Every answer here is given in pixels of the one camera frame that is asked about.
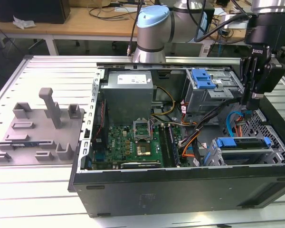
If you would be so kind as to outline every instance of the blue latch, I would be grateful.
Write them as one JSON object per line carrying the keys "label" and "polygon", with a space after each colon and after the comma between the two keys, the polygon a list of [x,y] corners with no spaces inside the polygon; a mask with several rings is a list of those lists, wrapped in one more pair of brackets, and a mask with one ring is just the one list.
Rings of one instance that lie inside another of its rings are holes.
{"label": "blue latch", "polygon": [[198,89],[216,88],[216,85],[211,81],[211,76],[204,69],[192,69],[192,78]]}
{"label": "blue latch", "polygon": [[236,141],[233,138],[218,138],[216,140],[218,147],[230,147],[237,146]]}
{"label": "blue latch", "polygon": [[268,137],[264,137],[264,142],[268,146],[268,148],[271,146],[271,140]]}

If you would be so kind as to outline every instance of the black box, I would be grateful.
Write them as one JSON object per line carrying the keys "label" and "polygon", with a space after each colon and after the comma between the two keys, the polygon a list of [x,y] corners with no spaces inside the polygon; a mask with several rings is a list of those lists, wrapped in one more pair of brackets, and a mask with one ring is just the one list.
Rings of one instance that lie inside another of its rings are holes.
{"label": "black box", "polygon": [[68,0],[0,0],[1,22],[11,22],[15,16],[21,20],[63,24],[70,11]]}

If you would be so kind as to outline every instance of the power cable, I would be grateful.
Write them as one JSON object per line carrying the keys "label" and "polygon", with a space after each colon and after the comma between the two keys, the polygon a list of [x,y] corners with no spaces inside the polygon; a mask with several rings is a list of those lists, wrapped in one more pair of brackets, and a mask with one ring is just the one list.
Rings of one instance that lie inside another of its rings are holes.
{"label": "power cable", "polygon": [[[196,24],[196,26],[197,26],[197,30],[196,30],[196,34],[195,34],[195,39],[194,39],[194,41],[195,41],[196,43],[201,42],[201,41],[203,41],[204,39],[210,37],[213,33],[217,32],[218,30],[220,30],[221,28],[223,28],[225,25],[227,25],[227,24],[229,24],[229,23],[231,23],[231,22],[233,22],[233,21],[235,21],[235,20],[242,19],[242,18],[247,18],[247,19],[249,18],[246,13],[241,13],[241,14],[235,15],[235,16],[233,16],[232,18],[230,18],[229,20],[224,21],[224,22],[221,23],[219,26],[217,26],[217,27],[214,28],[212,31],[210,31],[210,32],[208,32],[208,33],[206,34],[206,31],[200,26],[201,21],[202,21],[202,18],[203,18],[203,14],[204,14],[205,5],[206,5],[206,0],[203,1],[202,11],[201,11],[201,14],[200,14],[200,19],[199,19],[199,22],[200,22],[200,23],[198,24],[198,23],[196,22],[195,18],[193,17],[191,11],[190,11],[189,0],[187,0],[187,10],[188,10],[188,13],[189,13],[191,19],[193,20],[194,24]],[[200,37],[200,38],[198,38],[198,36],[199,36],[199,30],[201,30],[201,31],[204,33],[204,35],[203,35],[202,37]],[[218,43],[221,43],[221,44],[234,44],[234,43],[238,43],[238,42],[240,42],[240,41],[242,41],[242,40],[244,40],[244,39],[241,39],[241,40],[238,40],[238,41],[231,41],[231,42],[225,42],[225,41],[221,41],[221,42],[220,42],[219,40],[217,40],[217,42],[218,42]]]}

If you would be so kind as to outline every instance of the gray vertical post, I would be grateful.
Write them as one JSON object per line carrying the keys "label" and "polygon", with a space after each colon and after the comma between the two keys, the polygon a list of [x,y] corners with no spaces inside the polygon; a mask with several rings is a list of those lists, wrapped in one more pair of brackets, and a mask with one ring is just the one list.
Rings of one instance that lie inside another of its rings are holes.
{"label": "gray vertical post", "polygon": [[39,97],[44,100],[44,103],[47,106],[49,116],[51,117],[55,128],[58,129],[60,128],[61,125],[61,121],[59,118],[60,114],[57,113],[58,110],[55,107],[52,94],[53,94],[52,88],[41,88],[39,91]]}

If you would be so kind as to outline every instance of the green circuit board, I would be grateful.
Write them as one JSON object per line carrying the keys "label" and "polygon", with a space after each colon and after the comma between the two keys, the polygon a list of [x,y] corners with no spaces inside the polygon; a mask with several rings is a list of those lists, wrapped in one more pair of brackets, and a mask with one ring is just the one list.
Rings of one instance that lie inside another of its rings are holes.
{"label": "green circuit board", "polygon": [[[147,135],[143,126],[136,127],[136,135]],[[173,128],[174,140],[181,139],[180,129]],[[159,162],[163,167],[162,150],[158,126],[153,127],[152,140],[144,141],[150,147],[150,155],[138,155],[141,141],[135,141],[133,126],[112,126],[109,129],[108,148],[105,152],[105,162]]]}
{"label": "green circuit board", "polygon": [[[153,140],[149,141],[151,146],[151,154],[148,156],[137,156],[137,144],[134,140],[133,127],[126,127],[128,132],[123,135],[125,127],[110,127],[109,132],[109,148],[106,151],[107,162],[140,162],[152,161],[162,162],[162,152],[158,137],[158,127],[153,130]],[[139,132],[140,135],[146,135],[148,132]]]}

